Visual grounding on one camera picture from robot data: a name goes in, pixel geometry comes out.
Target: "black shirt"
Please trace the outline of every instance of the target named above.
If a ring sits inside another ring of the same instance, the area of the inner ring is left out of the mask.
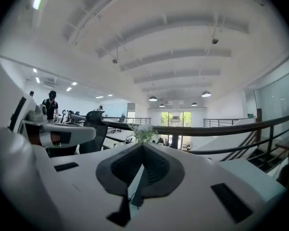
[[[43,100],[43,105],[46,106],[46,110],[47,110],[47,120],[51,120],[53,119],[53,113],[55,109],[58,109],[58,103],[54,100],[52,103],[49,102],[49,99],[46,100],[46,102],[44,102],[45,100]]]

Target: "person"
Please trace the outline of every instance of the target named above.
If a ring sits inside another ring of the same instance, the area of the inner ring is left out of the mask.
[[[65,124],[72,124],[73,123],[72,114],[73,114],[73,111],[71,111],[71,110],[69,110],[67,112],[67,118],[66,118]]]
[[[44,99],[43,105],[45,105],[46,110],[47,110],[47,120],[52,120],[53,119],[53,113],[56,110],[56,114],[59,115],[58,111],[58,103],[54,100],[56,98],[57,93],[55,91],[51,91],[49,93],[49,98]]]

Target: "black cap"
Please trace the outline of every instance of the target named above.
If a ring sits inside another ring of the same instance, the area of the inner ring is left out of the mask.
[[[54,100],[55,97],[56,97],[56,95],[57,95],[57,93],[52,90],[52,91],[49,93],[49,99]]]

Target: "white flowers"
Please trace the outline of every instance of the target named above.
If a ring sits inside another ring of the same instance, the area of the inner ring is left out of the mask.
[[[157,132],[153,130],[153,127],[151,125],[128,125],[134,132],[136,141],[140,143],[150,142],[152,136],[157,134]]]

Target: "desk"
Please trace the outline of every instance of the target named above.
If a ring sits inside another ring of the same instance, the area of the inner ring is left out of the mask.
[[[276,143],[275,146],[280,147],[280,148],[283,148],[283,149],[289,151],[289,136],[286,137],[285,139],[283,139],[282,141]]]

